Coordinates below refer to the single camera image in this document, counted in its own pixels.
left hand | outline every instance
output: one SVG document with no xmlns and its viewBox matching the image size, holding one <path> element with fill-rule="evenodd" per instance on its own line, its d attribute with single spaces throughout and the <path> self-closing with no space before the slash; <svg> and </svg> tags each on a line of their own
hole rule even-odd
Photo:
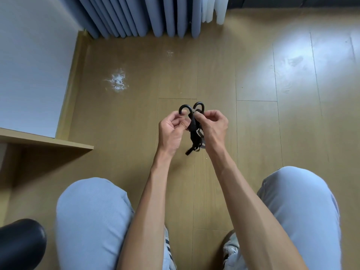
<svg viewBox="0 0 360 270">
<path fill-rule="evenodd" d="M 190 118 L 185 117 L 185 111 L 179 114 L 173 111 L 159 123 L 158 151 L 163 151 L 173 157 L 180 146 L 182 133 L 190 124 Z"/>
</svg>

forearm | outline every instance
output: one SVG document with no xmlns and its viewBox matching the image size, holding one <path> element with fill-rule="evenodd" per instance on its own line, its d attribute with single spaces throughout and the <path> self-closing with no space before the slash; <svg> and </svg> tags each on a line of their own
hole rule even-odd
<svg viewBox="0 0 360 270">
<path fill-rule="evenodd" d="M 209 153 L 249 269 L 306 269 L 290 238 L 224 148 Z"/>
<path fill-rule="evenodd" d="M 157 151 L 128 230 L 118 269 L 161 269 L 164 258 L 166 181 L 171 158 Z"/>
</svg>

hand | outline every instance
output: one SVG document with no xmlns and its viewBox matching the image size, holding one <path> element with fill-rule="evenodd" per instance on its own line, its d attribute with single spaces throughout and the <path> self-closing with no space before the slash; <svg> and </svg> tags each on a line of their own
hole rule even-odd
<svg viewBox="0 0 360 270">
<path fill-rule="evenodd" d="M 228 119 L 218 110 L 205 111 L 204 114 L 195 112 L 194 116 L 203 128 L 207 153 L 217 149 L 225 149 Z"/>
<path fill-rule="evenodd" d="M 190 124 L 190 118 L 185 114 L 185 111 L 182 114 L 173 111 L 159 123 L 158 151 L 165 152 L 169 157 L 174 156 L 180 146 L 182 133 Z"/>
</svg>

white sneaker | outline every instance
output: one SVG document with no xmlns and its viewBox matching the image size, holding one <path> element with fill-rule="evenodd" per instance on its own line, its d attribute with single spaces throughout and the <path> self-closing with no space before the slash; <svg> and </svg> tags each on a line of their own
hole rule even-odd
<svg viewBox="0 0 360 270">
<path fill-rule="evenodd" d="M 239 252 L 239 242 L 238 238 L 236 237 L 235 231 L 230 231 L 227 236 L 224 239 L 224 246 L 223 246 L 223 252 L 224 252 L 224 261 L 223 261 L 223 268 L 225 267 L 225 263 L 227 262 L 227 259 L 232 254 L 237 254 Z"/>
<path fill-rule="evenodd" d="M 170 241 L 169 241 L 169 231 L 167 230 L 167 228 L 165 227 L 165 246 L 167 247 L 167 250 L 169 251 L 169 255 L 170 255 L 170 270 L 176 270 L 176 264 L 174 263 L 173 260 L 173 256 L 171 255 L 171 251 L 170 251 Z"/>
</svg>

jeans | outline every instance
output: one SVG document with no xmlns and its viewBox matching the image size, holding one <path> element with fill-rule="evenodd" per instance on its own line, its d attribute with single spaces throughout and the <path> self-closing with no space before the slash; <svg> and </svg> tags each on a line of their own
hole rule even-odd
<svg viewBox="0 0 360 270">
<path fill-rule="evenodd" d="M 341 269 L 340 216 L 326 183 L 284 167 L 268 176 L 258 196 L 279 221 L 309 269 Z M 124 190 L 102 178 L 70 185 L 56 207 L 56 247 L 63 270 L 115 269 L 134 211 Z M 170 267 L 164 248 L 163 270 Z M 246 269 L 241 252 L 225 270 Z"/>
</svg>

